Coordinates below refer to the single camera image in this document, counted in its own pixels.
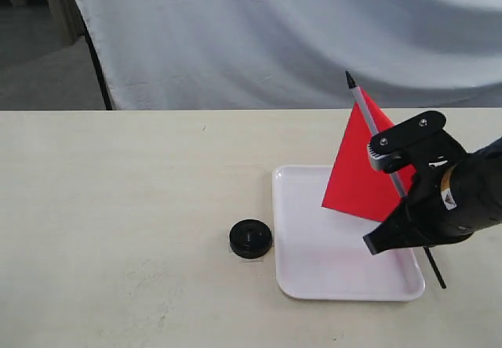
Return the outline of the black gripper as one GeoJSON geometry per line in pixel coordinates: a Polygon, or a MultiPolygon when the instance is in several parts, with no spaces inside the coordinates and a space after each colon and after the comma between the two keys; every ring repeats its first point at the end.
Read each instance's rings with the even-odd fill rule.
{"type": "Polygon", "coordinates": [[[377,255],[397,248],[451,245],[501,223],[501,140],[473,153],[446,140],[446,116],[425,111],[374,135],[369,163],[397,172],[411,163],[418,180],[377,228],[363,237],[377,255]]]}

